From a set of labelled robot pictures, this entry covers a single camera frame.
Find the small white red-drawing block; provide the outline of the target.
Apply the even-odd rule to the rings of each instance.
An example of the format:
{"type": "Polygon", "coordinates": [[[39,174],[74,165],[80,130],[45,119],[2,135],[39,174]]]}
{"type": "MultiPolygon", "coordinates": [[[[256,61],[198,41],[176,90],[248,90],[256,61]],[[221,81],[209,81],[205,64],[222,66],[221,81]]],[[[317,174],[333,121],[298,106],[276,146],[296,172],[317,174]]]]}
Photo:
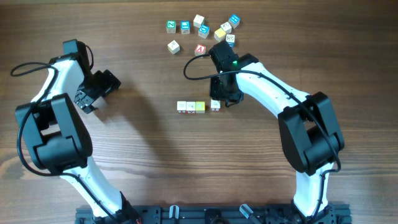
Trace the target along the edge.
{"type": "Polygon", "coordinates": [[[218,100],[211,100],[210,109],[212,111],[219,111],[221,109],[221,103],[218,100]]]}

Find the lone yellow wooden block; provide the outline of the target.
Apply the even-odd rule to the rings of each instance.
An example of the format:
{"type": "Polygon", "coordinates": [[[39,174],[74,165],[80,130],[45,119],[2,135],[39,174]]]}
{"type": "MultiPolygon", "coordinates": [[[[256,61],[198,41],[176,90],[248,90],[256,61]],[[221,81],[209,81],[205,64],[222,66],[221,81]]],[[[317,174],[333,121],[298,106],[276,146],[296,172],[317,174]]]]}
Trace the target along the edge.
{"type": "Polygon", "coordinates": [[[205,113],[206,105],[204,101],[196,101],[195,102],[195,112],[196,113],[205,113]]]}

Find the white red-check wooden block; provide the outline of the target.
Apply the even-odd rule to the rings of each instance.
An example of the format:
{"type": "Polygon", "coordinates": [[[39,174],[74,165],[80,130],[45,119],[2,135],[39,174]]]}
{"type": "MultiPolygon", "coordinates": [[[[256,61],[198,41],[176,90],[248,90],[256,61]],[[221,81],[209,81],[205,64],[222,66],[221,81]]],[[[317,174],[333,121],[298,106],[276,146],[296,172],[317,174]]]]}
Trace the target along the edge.
{"type": "Polygon", "coordinates": [[[195,101],[187,101],[186,102],[186,111],[188,114],[196,113],[196,102],[195,101]]]}

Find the red letter A block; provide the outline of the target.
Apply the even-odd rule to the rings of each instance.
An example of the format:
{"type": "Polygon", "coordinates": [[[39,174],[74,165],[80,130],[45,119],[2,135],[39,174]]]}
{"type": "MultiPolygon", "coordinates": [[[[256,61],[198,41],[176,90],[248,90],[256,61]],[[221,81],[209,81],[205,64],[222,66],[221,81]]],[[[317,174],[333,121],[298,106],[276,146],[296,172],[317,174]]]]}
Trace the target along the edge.
{"type": "Polygon", "coordinates": [[[205,55],[206,54],[206,47],[204,45],[198,44],[194,50],[195,56],[205,55]]]}

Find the white red-striped wooden block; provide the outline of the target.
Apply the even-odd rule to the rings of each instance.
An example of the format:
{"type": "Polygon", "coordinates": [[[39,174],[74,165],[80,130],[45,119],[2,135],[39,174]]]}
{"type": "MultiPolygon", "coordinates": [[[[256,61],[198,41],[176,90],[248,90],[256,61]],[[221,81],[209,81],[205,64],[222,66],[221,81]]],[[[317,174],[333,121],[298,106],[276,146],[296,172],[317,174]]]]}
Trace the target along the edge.
{"type": "Polygon", "coordinates": [[[178,101],[177,102],[177,111],[178,111],[178,113],[186,113],[187,102],[186,101],[178,101]]]}

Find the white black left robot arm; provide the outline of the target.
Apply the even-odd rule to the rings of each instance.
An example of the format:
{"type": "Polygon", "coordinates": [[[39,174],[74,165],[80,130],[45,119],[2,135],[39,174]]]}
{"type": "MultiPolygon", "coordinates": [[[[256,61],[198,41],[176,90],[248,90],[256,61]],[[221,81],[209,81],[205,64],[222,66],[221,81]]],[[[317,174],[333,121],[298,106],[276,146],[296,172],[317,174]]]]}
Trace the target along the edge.
{"type": "Polygon", "coordinates": [[[93,102],[121,85],[109,70],[93,73],[93,65],[91,49],[76,39],[63,43],[62,56],[31,63],[31,72],[49,74],[31,102],[15,110],[17,153],[28,171],[61,177],[86,200],[91,209],[78,209],[76,223],[141,223],[139,213],[96,165],[90,134],[77,112],[93,112],[93,102]]]}

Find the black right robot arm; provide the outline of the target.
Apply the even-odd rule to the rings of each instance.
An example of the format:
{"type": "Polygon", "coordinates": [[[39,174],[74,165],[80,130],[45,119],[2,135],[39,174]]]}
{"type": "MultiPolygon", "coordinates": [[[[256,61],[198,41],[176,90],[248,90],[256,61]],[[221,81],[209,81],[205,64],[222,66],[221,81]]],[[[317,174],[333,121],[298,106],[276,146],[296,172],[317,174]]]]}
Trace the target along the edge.
{"type": "Polygon", "coordinates": [[[306,223],[321,219],[328,205],[328,176],[340,171],[338,153],[345,146],[329,98],[292,88],[251,54],[238,56],[226,41],[209,55],[218,72],[211,78],[210,97],[230,107],[249,95],[277,118],[284,156],[297,175],[295,208],[306,223]]]}

